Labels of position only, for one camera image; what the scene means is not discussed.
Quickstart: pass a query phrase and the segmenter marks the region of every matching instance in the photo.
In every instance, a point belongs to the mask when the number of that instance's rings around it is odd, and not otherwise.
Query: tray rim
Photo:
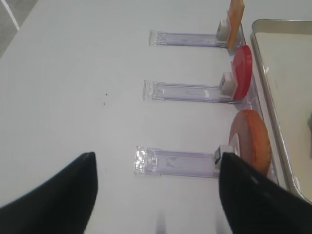
[[[258,70],[259,70],[259,75],[260,75],[260,79],[261,79],[261,83],[262,83],[262,87],[263,87],[264,97],[266,99],[266,103],[267,103],[267,106],[269,109],[269,115],[270,115],[271,123],[273,125],[273,131],[275,134],[275,139],[277,140],[277,147],[278,147],[278,150],[280,153],[282,168],[284,170],[284,175],[286,177],[285,181],[287,183],[288,188],[290,189],[290,191],[293,194],[295,194],[296,196],[298,196],[298,197],[300,197],[300,198],[304,199],[305,201],[312,204],[312,201],[308,200],[303,195],[303,193],[300,191],[300,188],[296,182],[296,176],[293,173],[289,154],[288,154],[288,151],[286,148],[286,143],[285,143],[283,134],[281,132],[281,126],[279,123],[275,104],[274,104],[274,101],[273,101],[273,98],[271,95],[270,86],[268,83],[268,77],[266,75],[265,67],[263,64],[263,59],[262,59],[262,56],[260,53],[260,48],[259,48],[258,40],[256,37],[256,33],[264,32],[264,31],[258,31],[258,28],[261,27],[261,25],[260,26],[258,25],[260,23],[266,23],[266,24],[274,23],[274,24],[285,24],[285,25],[288,24],[288,26],[289,26],[289,24],[292,24],[292,26],[295,26],[295,25],[302,24],[302,23],[312,24],[312,21],[286,20],[286,19],[258,19],[256,21],[254,21],[252,24],[252,31],[253,32],[251,34],[251,42],[252,42],[253,50],[255,52],[255,60],[257,63]],[[286,30],[286,27],[285,28],[281,27],[279,30],[280,31],[276,32],[276,33],[290,33],[290,32],[284,31],[284,30]]]

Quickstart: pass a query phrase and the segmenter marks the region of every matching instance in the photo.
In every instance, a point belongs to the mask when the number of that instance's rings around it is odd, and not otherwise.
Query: white tabletop
[[[154,234],[159,220],[169,234],[230,233],[216,179],[133,174],[136,146],[212,153],[227,143],[234,107],[141,95],[145,79],[218,84],[230,68],[226,52],[149,47],[148,36],[214,33],[229,2],[38,1],[0,60],[0,205],[94,151],[99,191],[87,234]],[[249,45],[256,19],[312,20],[310,0],[245,6]]]

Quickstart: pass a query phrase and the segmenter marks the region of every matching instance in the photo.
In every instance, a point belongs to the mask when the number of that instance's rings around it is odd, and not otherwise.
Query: round lid
[[[253,73],[253,57],[249,46],[241,46],[236,51],[232,62],[232,73],[237,79],[237,90],[233,99],[242,100],[247,95]]]
[[[258,112],[238,112],[231,125],[229,143],[235,134],[238,134],[240,157],[266,176],[271,163],[271,145],[267,128]]]

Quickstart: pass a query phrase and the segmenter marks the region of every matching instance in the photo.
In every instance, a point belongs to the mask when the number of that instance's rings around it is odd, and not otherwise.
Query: metal tray
[[[312,21],[259,19],[251,41],[288,187],[312,202]]]

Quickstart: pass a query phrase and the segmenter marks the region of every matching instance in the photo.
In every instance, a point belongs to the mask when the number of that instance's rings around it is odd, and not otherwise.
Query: red plastic lid
[[[242,100],[249,90],[253,73],[253,57],[249,46],[244,45],[238,48],[232,63],[232,73],[236,75],[237,90],[234,100]]]

